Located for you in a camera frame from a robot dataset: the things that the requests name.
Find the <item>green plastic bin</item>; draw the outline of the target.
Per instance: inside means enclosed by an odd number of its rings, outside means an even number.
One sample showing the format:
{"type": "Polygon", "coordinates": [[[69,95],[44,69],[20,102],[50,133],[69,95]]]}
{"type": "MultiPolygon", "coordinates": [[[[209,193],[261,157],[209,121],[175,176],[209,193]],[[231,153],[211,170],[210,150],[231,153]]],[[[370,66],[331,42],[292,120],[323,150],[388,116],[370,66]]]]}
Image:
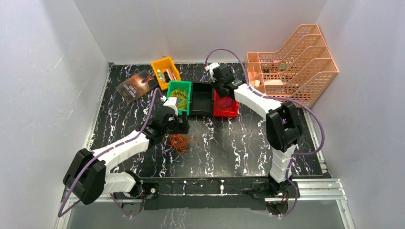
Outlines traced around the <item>green plastic bin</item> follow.
{"type": "Polygon", "coordinates": [[[191,102],[191,89],[192,82],[190,81],[170,81],[167,90],[167,97],[178,98],[178,112],[181,114],[183,111],[190,114],[191,102]]]}

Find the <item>red plastic bin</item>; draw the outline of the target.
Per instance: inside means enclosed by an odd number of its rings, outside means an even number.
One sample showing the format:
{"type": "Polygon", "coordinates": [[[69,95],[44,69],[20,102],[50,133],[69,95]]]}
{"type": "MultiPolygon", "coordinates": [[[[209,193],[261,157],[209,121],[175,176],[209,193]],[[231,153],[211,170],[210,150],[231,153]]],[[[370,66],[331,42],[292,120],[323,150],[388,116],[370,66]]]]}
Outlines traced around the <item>red plastic bin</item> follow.
{"type": "Polygon", "coordinates": [[[237,117],[239,109],[238,102],[229,97],[221,98],[216,91],[214,91],[213,101],[214,117],[237,117]]]}

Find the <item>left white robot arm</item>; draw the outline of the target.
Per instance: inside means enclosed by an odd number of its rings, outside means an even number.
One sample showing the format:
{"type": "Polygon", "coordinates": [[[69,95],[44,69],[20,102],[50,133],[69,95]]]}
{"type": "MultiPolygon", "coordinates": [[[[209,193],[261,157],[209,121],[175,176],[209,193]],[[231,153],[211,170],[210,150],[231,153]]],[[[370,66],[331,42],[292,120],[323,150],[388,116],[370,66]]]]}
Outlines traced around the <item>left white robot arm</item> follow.
{"type": "Polygon", "coordinates": [[[111,170],[132,156],[159,145],[166,135],[189,132],[186,111],[176,114],[172,108],[164,110],[166,114],[152,117],[144,129],[138,126],[128,136],[100,149],[79,150],[63,178],[63,184],[85,205],[110,193],[121,192],[130,198],[148,195],[150,189],[138,175],[130,170],[121,173],[111,173],[111,170]]]}

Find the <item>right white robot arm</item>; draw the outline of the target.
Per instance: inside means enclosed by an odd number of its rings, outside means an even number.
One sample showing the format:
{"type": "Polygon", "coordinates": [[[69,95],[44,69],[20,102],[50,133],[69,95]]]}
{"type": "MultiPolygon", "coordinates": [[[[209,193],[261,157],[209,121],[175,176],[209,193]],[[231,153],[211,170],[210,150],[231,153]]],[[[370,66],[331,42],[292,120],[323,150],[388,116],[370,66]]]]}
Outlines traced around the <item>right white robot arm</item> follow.
{"type": "Polygon", "coordinates": [[[276,198],[288,191],[291,178],[291,164],[302,127],[298,110],[292,102],[282,103],[266,98],[265,94],[249,85],[245,80],[236,79],[229,66],[216,62],[205,66],[210,75],[210,85],[221,97],[229,97],[249,107],[266,122],[266,137],[272,149],[272,166],[268,182],[253,185],[251,194],[268,193],[276,198]]]}

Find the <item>black plastic bin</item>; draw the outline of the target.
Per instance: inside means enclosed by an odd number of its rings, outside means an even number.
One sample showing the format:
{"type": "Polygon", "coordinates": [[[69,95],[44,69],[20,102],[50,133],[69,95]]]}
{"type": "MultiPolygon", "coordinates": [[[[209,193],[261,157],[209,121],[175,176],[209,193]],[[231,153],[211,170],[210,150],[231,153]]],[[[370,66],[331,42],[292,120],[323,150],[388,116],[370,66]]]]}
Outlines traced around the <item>black plastic bin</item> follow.
{"type": "Polygon", "coordinates": [[[209,83],[193,82],[189,115],[213,117],[213,91],[209,83]]]}

